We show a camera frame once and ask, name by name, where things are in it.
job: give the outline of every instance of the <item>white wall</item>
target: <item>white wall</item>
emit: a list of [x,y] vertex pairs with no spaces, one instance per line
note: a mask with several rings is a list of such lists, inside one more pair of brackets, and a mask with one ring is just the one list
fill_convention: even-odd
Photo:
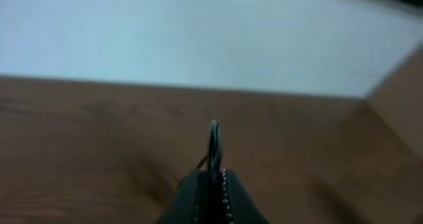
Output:
[[363,97],[420,32],[367,0],[0,0],[0,74]]

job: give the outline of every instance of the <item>wooden panel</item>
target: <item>wooden panel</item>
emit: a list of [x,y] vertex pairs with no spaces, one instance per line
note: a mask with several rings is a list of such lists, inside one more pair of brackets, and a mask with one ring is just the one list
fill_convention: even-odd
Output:
[[373,223],[423,211],[421,159],[359,100],[4,77],[0,223],[152,223],[211,119],[273,223],[337,223],[316,180]]
[[373,109],[423,155],[423,48],[369,97]]

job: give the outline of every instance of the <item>brown wall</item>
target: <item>brown wall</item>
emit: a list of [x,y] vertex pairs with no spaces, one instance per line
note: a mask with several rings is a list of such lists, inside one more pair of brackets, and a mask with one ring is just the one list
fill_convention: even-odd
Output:
[[423,47],[368,98],[370,106],[423,155]]

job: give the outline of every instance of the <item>wood grain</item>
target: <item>wood grain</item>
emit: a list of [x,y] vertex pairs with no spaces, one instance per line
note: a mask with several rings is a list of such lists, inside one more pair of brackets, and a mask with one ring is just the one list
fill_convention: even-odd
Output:
[[372,223],[423,213],[423,162],[364,102],[0,78],[0,223],[152,223],[206,152],[272,223],[336,223],[324,182]]

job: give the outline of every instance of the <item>loop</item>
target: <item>loop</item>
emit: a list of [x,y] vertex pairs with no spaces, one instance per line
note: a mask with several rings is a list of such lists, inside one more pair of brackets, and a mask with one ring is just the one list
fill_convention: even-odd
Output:
[[217,176],[220,173],[223,150],[221,143],[220,125],[215,120],[210,124],[210,138],[207,148],[207,172],[212,186],[216,185]]

